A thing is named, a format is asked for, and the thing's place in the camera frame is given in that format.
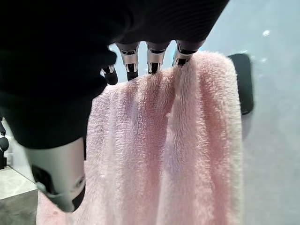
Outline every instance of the robot finger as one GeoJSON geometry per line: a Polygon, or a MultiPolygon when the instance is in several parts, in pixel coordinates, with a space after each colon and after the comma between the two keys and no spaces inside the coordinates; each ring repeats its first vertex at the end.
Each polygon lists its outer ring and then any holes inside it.
{"type": "Polygon", "coordinates": [[[139,44],[139,42],[126,45],[116,43],[122,56],[123,64],[127,72],[128,81],[138,77],[137,65],[139,44]]]}
{"type": "Polygon", "coordinates": [[[117,72],[113,65],[102,68],[102,71],[109,85],[115,85],[118,82],[117,72]]]}
{"type": "Polygon", "coordinates": [[[155,74],[157,71],[160,70],[165,51],[170,42],[164,43],[153,43],[153,42],[146,42],[147,43],[147,64],[148,64],[148,73],[155,74]]]}
{"type": "Polygon", "coordinates": [[[174,54],[172,66],[182,66],[186,62],[188,62],[192,55],[197,52],[198,49],[203,45],[204,41],[188,42],[176,40],[177,47],[174,54]]]}

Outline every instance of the robotic hand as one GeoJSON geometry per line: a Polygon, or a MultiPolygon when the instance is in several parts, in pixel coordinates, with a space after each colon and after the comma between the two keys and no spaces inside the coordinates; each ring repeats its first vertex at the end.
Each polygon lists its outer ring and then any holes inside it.
{"type": "Polygon", "coordinates": [[[182,66],[203,44],[227,3],[51,1],[38,11],[31,2],[20,3],[21,11],[1,6],[1,21],[12,15],[20,20],[1,27],[0,112],[25,147],[38,189],[58,208],[73,212],[83,201],[92,100],[107,83],[118,82],[116,56],[108,46],[116,43],[119,48],[128,80],[138,76],[140,41],[147,43],[148,73],[161,68],[172,40],[177,42],[173,66],[182,66]],[[114,6],[114,14],[105,10],[114,6]]]}

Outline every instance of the pink towel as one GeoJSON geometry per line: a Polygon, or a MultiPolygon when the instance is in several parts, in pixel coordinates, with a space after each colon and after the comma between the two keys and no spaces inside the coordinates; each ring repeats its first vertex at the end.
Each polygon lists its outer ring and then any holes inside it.
{"type": "Polygon", "coordinates": [[[87,186],[65,214],[39,194],[38,225],[237,225],[242,138],[234,66],[198,52],[93,101],[87,186]]]}

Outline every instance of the towel fold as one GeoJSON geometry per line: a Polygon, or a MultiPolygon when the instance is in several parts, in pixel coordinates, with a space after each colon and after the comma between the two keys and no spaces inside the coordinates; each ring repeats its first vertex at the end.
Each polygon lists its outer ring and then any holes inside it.
{"type": "Polygon", "coordinates": [[[67,214],[39,193],[37,224],[238,225],[241,157],[234,66],[197,52],[94,99],[84,201],[67,214]]]}

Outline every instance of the gray countertop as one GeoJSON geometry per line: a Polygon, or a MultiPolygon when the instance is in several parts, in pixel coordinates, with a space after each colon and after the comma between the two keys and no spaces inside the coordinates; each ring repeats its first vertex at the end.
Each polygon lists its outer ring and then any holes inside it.
{"type": "Polygon", "coordinates": [[[8,166],[0,170],[0,187],[0,200],[37,189],[34,183],[8,166]]]}

